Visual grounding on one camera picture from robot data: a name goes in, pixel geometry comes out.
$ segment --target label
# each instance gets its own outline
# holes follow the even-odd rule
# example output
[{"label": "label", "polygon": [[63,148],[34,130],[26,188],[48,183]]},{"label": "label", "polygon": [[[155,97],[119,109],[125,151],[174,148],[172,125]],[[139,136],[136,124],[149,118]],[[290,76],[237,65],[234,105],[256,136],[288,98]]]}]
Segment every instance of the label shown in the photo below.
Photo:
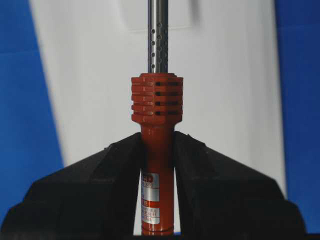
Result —
[{"label": "label", "polygon": [[148,224],[160,223],[160,208],[141,206],[142,221]]},{"label": "label", "polygon": [[159,202],[159,174],[143,172],[142,175],[141,197],[144,200]]}]

